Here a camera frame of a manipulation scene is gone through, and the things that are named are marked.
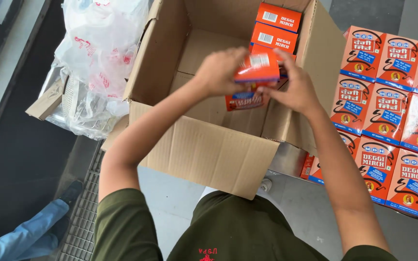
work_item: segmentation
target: barcode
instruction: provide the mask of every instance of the barcode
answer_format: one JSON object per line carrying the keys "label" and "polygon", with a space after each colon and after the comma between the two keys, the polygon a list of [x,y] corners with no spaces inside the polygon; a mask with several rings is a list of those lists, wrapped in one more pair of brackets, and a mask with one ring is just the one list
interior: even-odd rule
{"label": "barcode", "polygon": [[267,67],[270,65],[269,63],[269,55],[266,53],[263,54],[255,54],[249,56],[249,62],[251,63],[252,67]]}
{"label": "barcode", "polygon": [[272,35],[266,34],[266,33],[259,33],[259,37],[257,38],[258,41],[272,44],[272,40],[274,37]]}
{"label": "barcode", "polygon": [[277,16],[278,15],[273,14],[273,13],[264,12],[264,15],[262,16],[262,19],[275,23],[277,21]]}

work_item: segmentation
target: stack of boxes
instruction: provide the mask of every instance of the stack of boxes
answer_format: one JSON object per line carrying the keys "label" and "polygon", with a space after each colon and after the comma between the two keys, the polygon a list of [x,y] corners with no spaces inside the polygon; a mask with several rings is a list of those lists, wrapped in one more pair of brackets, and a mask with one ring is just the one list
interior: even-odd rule
{"label": "stack of boxes", "polygon": [[[359,27],[344,36],[331,120],[354,141],[372,200],[418,217],[418,41]],[[316,157],[301,177],[323,184]]]}
{"label": "stack of boxes", "polygon": [[255,91],[258,86],[275,88],[278,80],[287,77],[286,70],[282,68],[282,59],[273,52],[273,49],[279,48],[293,55],[296,40],[298,39],[297,32],[300,20],[301,13],[299,12],[266,3],[260,4],[249,51],[251,56],[255,58],[268,55],[270,60],[271,57],[275,57],[274,64],[279,72],[279,77],[274,79],[271,75],[263,72],[258,73],[256,78],[242,75],[245,74],[246,68],[249,66],[249,58],[247,58],[241,70],[235,75],[235,82],[240,84],[247,83],[250,90],[249,92],[226,96],[225,102],[228,111],[252,109],[266,105],[267,101],[262,96],[258,96]]}

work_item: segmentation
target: white plastic bag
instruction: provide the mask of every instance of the white plastic bag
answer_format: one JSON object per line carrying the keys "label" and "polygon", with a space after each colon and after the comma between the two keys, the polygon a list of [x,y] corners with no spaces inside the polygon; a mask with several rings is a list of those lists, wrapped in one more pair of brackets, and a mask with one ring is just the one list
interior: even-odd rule
{"label": "white plastic bag", "polygon": [[148,0],[65,0],[66,37],[54,55],[104,97],[122,97],[148,17]]}

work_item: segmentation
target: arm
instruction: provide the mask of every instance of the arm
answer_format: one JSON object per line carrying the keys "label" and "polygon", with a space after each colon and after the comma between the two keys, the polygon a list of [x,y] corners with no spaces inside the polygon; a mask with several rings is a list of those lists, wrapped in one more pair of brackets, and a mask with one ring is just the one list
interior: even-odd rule
{"label": "arm", "polygon": [[138,164],[191,107],[211,96],[241,91],[233,75],[246,54],[245,48],[231,48],[207,56],[192,80],[126,128],[104,155],[98,201],[120,189],[140,189]]}
{"label": "arm", "polygon": [[317,145],[325,188],[338,223],[343,253],[358,245],[377,246],[389,251],[364,179],[320,105],[310,76],[294,64],[289,54],[276,51],[285,60],[290,78],[288,89],[286,92],[267,88],[259,91],[308,119]]}

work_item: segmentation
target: hand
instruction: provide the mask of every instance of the hand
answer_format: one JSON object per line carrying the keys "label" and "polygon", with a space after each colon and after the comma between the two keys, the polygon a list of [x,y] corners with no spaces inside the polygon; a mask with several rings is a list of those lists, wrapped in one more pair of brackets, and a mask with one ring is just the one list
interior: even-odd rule
{"label": "hand", "polygon": [[233,76],[248,54],[244,47],[213,52],[204,59],[192,80],[208,97],[243,92],[246,87],[236,84]]}
{"label": "hand", "polygon": [[311,77],[300,67],[297,67],[290,54],[280,49],[274,51],[283,59],[283,66],[288,73],[288,87],[285,92],[259,87],[258,92],[267,94],[288,108],[309,117],[317,109],[322,108],[314,90]]}

